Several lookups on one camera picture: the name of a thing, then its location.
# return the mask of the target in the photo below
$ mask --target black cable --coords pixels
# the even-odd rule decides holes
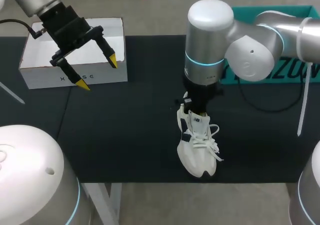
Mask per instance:
[[[301,100],[302,94],[303,94],[303,90],[304,90],[304,81],[303,81],[303,72],[302,70],[300,71],[300,91],[299,91],[299,95],[298,98],[296,100],[294,100],[294,102],[292,102],[291,104],[289,104],[286,107],[280,108],[280,109],[275,109],[275,110],[268,110],[268,109],[264,109],[261,107],[258,107],[256,105],[254,105],[251,101],[249,101],[242,89],[241,83],[240,83],[240,78],[238,77],[238,87],[240,90],[240,93],[242,95],[243,100],[249,104],[251,107],[253,107],[254,109],[260,111],[260,112],[264,112],[264,113],[282,113],[284,111],[287,111],[289,109],[291,109],[292,107],[294,107],[297,103],[299,103],[299,101]]]
[[[31,34],[31,36],[34,39],[37,39],[38,37],[40,37],[43,33],[46,32],[45,29],[42,29],[40,31],[35,32],[32,27],[30,27],[27,23],[25,23],[24,21],[18,20],[18,19],[4,19],[4,20],[0,20],[0,24],[4,24],[4,23],[18,23],[21,24],[23,26],[26,27],[26,29],[28,29],[29,33]]]

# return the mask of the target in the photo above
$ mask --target white shoe box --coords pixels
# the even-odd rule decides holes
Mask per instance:
[[[88,84],[127,82],[127,63],[124,26],[121,18],[86,19],[92,27],[102,26],[103,37],[115,51],[118,68],[112,68],[95,41],[91,40],[74,50],[66,60]],[[32,28],[37,32],[42,22]],[[29,89],[74,86],[59,67],[50,64],[52,56],[59,50],[56,43],[46,32],[37,39],[29,34],[19,70]]]

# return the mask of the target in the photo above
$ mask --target black table mat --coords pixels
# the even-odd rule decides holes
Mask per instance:
[[[73,87],[58,142],[81,182],[201,182],[177,155],[180,131],[174,100],[182,97],[184,36],[126,37],[128,82]],[[311,84],[301,137],[302,101],[282,113],[251,108],[237,85],[224,85],[211,101],[211,123],[223,162],[210,181],[296,182],[320,140],[319,84]],[[299,84],[243,85],[247,98],[266,109],[296,99]]]
[[[28,89],[18,70],[25,42],[25,37],[0,38],[0,82],[25,102],[0,88],[0,127],[30,125],[57,139],[70,88]]]

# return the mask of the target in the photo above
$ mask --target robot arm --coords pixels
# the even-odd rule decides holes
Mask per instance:
[[[50,63],[58,66],[69,80],[79,87],[90,90],[83,79],[66,60],[75,49],[94,40],[113,68],[117,68],[115,51],[103,38],[102,26],[90,27],[83,17],[79,17],[71,6],[66,7],[61,0],[15,0],[28,17],[37,15],[43,27],[59,47]]]
[[[259,14],[254,24],[234,19],[229,5],[201,0],[188,13],[185,76],[194,84],[219,81],[224,59],[241,79],[265,79],[281,56],[320,63],[320,20],[277,11]]]

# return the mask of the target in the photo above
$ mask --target sneaker logo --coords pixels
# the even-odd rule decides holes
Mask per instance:
[[[181,136],[181,140],[182,141],[185,141],[185,142],[190,142],[190,139],[191,139],[191,135],[189,134],[185,134],[185,132],[187,131],[188,129],[188,126],[187,126],[187,123],[186,123],[186,120],[184,119],[180,119],[181,121],[181,129],[182,129],[182,136]]]

